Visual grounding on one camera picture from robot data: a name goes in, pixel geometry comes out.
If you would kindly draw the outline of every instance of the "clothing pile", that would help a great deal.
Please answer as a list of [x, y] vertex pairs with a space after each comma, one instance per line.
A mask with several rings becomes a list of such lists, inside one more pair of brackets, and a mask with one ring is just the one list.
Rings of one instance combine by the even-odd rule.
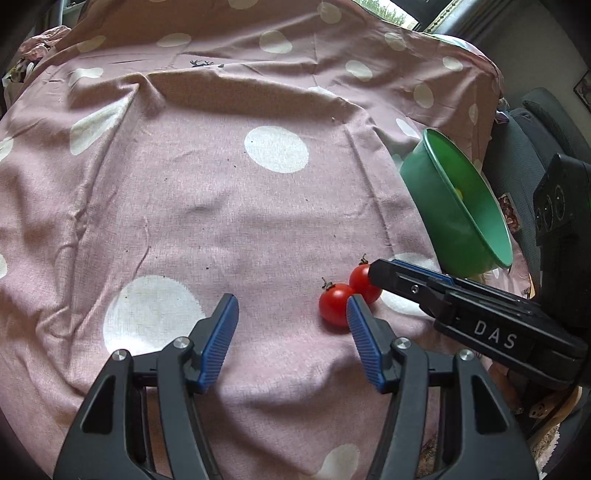
[[37, 64], [49, 53], [50, 48], [64, 38], [70, 30], [71, 28], [60, 25], [43, 32], [41, 35], [28, 38], [21, 44], [18, 48], [17, 62], [2, 78], [4, 100], [7, 107], [14, 103], [25, 81]]

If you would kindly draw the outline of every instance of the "blue gripper pad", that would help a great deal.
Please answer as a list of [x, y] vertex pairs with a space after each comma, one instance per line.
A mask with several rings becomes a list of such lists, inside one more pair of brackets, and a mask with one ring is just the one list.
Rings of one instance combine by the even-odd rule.
[[200, 320], [189, 337], [201, 355], [197, 389], [205, 393], [216, 382], [238, 325], [238, 300], [225, 294], [212, 316]]
[[388, 393], [399, 372], [391, 355], [396, 338], [390, 325], [375, 318], [359, 294], [347, 301], [347, 321], [359, 352], [365, 376], [380, 393]]

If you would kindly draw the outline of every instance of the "window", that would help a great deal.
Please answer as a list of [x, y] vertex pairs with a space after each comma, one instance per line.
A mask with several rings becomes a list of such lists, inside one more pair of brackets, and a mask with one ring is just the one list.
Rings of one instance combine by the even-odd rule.
[[404, 28], [425, 30], [450, 4], [461, 0], [354, 0], [390, 23]]

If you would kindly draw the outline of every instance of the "tomato stem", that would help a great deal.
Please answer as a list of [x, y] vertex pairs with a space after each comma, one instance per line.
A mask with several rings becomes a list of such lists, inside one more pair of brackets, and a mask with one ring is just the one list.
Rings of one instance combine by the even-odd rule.
[[322, 285], [322, 290], [327, 291], [335, 286], [335, 284], [332, 283], [331, 281], [326, 281], [324, 279], [324, 277], [321, 277], [321, 278], [322, 278], [322, 281], [324, 282], [324, 285]]

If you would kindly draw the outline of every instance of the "picture frame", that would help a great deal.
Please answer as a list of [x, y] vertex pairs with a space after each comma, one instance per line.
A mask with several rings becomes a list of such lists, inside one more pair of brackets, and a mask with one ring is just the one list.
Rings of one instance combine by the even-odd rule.
[[580, 82], [574, 87], [574, 92], [577, 94], [587, 110], [591, 112], [591, 70], [581, 78]]

